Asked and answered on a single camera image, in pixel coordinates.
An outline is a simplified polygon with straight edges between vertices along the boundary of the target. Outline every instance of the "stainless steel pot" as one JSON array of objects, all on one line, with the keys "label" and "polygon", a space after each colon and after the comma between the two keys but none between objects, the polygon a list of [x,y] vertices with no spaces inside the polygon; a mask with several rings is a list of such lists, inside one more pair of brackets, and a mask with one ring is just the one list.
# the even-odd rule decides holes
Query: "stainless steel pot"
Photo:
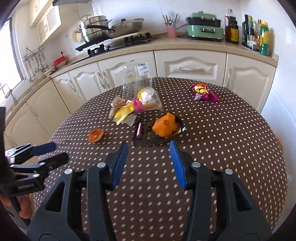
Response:
[{"label": "stainless steel pot", "polygon": [[143,21],[143,18],[135,18],[132,20],[122,19],[120,23],[110,27],[114,32],[109,32],[108,36],[113,39],[126,34],[136,33],[141,30]]},{"label": "stainless steel pot", "polygon": [[85,24],[85,22],[82,22],[79,25],[79,32],[82,35],[83,40],[85,43],[91,42],[93,40],[102,39],[102,41],[109,39],[108,37],[108,31],[98,29],[98,28],[89,28],[91,25],[97,25],[97,26],[104,26],[108,28],[108,20],[98,20],[96,22],[92,22],[89,24]]}]

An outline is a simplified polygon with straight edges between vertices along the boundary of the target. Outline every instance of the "white tile wall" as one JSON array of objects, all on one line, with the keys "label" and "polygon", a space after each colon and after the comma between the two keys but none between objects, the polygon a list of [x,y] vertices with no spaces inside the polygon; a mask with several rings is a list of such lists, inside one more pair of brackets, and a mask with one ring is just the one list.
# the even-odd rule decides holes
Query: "white tile wall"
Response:
[{"label": "white tile wall", "polygon": [[288,172],[288,195],[278,226],[286,219],[296,203],[296,28],[277,0],[240,0],[244,14],[268,22],[274,33],[274,53],[279,66],[262,116],[282,142]]}]

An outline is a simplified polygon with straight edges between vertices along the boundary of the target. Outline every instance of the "kitchen cabinet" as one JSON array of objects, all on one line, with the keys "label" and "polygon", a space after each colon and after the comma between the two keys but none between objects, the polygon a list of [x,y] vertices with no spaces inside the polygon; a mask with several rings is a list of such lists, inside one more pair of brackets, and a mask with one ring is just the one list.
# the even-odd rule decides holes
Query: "kitchen cabinet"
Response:
[{"label": "kitchen cabinet", "polygon": [[70,79],[68,72],[53,78],[53,82],[71,113],[86,102],[81,89],[76,81]]},{"label": "kitchen cabinet", "polygon": [[157,77],[153,51],[126,54],[118,57],[98,61],[103,80],[109,89],[123,85],[125,79],[125,65],[134,60],[134,63],[148,62],[152,77]]},{"label": "kitchen cabinet", "polygon": [[260,113],[269,94],[275,71],[274,66],[255,59],[227,54],[223,86]]},{"label": "kitchen cabinet", "polygon": [[50,139],[26,103],[11,118],[4,133],[15,147],[27,143],[42,145]]},{"label": "kitchen cabinet", "polygon": [[29,24],[30,28],[35,27],[53,0],[31,0],[29,4]]},{"label": "kitchen cabinet", "polygon": [[69,71],[69,76],[78,85],[86,101],[107,91],[97,62]]},{"label": "kitchen cabinet", "polygon": [[204,50],[158,50],[154,54],[159,77],[186,78],[223,85],[226,53]]},{"label": "kitchen cabinet", "polygon": [[70,115],[52,80],[41,86],[26,103],[50,136]]},{"label": "kitchen cabinet", "polygon": [[36,31],[40,45],[64,34],[73,24],[79,21],[76,4],[53,6],[46,9],[36,23]]}]

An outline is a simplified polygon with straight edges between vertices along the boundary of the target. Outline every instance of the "green electric grill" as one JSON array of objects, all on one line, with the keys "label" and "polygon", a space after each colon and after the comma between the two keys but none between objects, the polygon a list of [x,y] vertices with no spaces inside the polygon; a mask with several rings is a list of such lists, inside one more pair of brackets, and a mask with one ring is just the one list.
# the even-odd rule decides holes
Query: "green electric grill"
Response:
[{"label": "green electric grill", "polygon": [[190,38],[214,41],[224,39],[221,20],[217,19],[215,14],[195,12],[186,18],[186,24],[186,33]]}]

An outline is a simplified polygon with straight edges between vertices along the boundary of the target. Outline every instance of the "range hood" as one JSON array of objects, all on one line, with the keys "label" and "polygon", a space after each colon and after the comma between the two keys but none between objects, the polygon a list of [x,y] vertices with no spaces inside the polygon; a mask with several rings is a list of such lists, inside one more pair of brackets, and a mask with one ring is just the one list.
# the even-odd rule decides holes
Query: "range hood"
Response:
[{"label": "range hood", "polygon": [[53,6],[57,5],[66,5],[66,4],[75,4],[75,3],[87,3],[90,0],[54,0],[52,2]]}]

